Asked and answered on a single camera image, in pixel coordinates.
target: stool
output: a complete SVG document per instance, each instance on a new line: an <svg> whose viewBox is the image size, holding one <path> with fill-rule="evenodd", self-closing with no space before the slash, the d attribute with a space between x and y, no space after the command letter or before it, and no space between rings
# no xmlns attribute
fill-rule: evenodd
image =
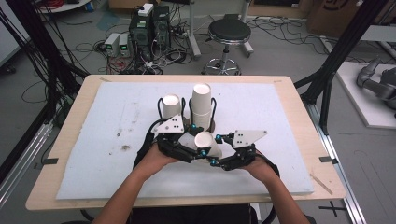
<svg viewBox="0 0 396 224"><path fill-rule="evenodd" d="M203 75L241 75L239 65L228 58L231 45L243 45L250 38L250 28L240 20L221 19L209 25L208 34L211 39L225 44L221 59L212 59L206 64L201 74Z"/></svg>

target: stool leg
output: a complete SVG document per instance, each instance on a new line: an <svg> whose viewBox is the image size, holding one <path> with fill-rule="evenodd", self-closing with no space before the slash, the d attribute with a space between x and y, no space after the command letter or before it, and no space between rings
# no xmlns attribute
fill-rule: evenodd
<svg viewBox="0 0 396 224"><path fill-rule="evenodd" d="M225 45L225 49L224 49L223 55L222 55L222 57L221 57L221 61L220 61L220 69L221 69L220 74L221 74L221 75L226 74L226 68L225 68L225 66L226 66L227 61L228 61L228 53L230 52L230 51L229 51L229 48L230 48L229 45Z"/></svg>

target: robotic hand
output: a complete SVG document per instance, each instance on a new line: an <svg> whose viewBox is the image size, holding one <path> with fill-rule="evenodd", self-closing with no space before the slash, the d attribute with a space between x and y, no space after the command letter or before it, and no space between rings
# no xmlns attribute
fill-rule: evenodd
<svg viewBox="0 0 396 224"><path fill-rule="evenodd" d="M227 158L219 159L217 157L206 157L211 166L221 167L225 171L238 169L243 166L251 164L256 157L264 159L264 161L270 165L270 167L279 175L277 166L274 165L268 158L262 154L257 153L254 142L264 137L267 131L235 131L235 133L229 133L227 135L216 135L216 142L218 144L225 143L231 145L235 150L235 153Z"/></svg>
<svg viewBox="0 0 396 224"><path fill-rule="evenodd" d="M196 127L195 125L184 125L180 115L176 115L170 119L159 119L154 122L148 130L145 143L142 148L138 151L134 167L143 159L149 146L152 144L154 133L151 132L153 127L163 122L160 126L154 129L154 132L158 134L156 140L159 146L159 150L166 156L175 158L184 162L192 162L193 160L207 159L211 166L221 167L225 171L231 171L234 169L241 168L251 164L256 157L260 157L267 162L271 168L279 175L276 165L268 160L262 154L256 152L254 142L261 139L267 134L267 131L247 131L237 130L235 133L229 133L226 135L216 135L215 141L218 144L222 144L223 141L233 147L235 153L227 158L220 159L219 157L207 156L210 151L210 147L200 148L196 150L185 147L178 141L179 138L189 133L193 136L203 131L202 128Z"/></svg>

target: human hand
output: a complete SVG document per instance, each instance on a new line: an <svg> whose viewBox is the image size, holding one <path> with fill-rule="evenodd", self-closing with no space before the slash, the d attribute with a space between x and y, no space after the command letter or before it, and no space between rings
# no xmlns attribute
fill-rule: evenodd
<svg viewBox="0 0 396 224"><path fill-rule="evenodd" d="M260 180L264 184L271 181L273 178L278 178L274 170L260 157L256 157L251 164L242 167L242 169L248 171L254 178Z"/></svg>
<svg viewBox="0 0 396 224"><path fill-rule="evenodd" d="M159 172L165 165L177 161L178 160L176 159L163 155L163 153L158 149L158 144L154 143L143 160L134 168L133 173L136 173L145 179L149 179L152 175Z"/></svg>

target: gray robot arm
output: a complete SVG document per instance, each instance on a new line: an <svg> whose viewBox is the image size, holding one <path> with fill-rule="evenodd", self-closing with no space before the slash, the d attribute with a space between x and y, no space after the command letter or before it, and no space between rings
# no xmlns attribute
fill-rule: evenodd
<svg viewBox="0 0 396 224"><path fill-rule="evenodd" d="M377 58L363 67L358 74L356 84L372 91L376 97L385 101L388 107L396 109L396 68L385 70L380 82L371 80L371 76L375 73L375 69L380 62L381 60Z"/></svg>

